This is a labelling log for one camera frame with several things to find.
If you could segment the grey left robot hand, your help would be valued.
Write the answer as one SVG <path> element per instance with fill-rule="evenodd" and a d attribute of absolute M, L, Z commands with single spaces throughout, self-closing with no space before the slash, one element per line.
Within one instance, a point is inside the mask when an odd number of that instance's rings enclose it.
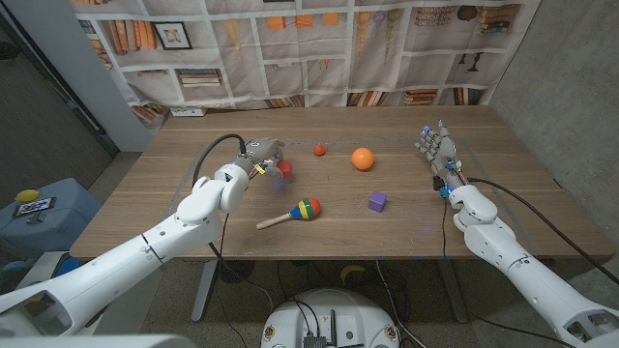
<path fill-rule="evenodd" d="M 283 178 L 284 174 L 278 164 L 284 160 L 282 152 L 284 146 L 285 144 L 276 138 L 249 140 L 246 143 L 246 152 L 241 153 L 235 162 L 248 174 L 257 171 L 262 175 Z"/>

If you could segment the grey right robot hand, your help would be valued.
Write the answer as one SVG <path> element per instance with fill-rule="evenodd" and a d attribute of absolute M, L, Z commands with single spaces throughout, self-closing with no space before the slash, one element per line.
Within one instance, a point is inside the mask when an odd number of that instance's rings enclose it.
<path fill-rule="evenodd" d="M 424 126 L 415 147 L 428 160 L 431 171 L 442 180 L 446 190 L 468 184 L 462 173 L 456 143 L 442 120 L 438 122 L 438 130 Z"/>

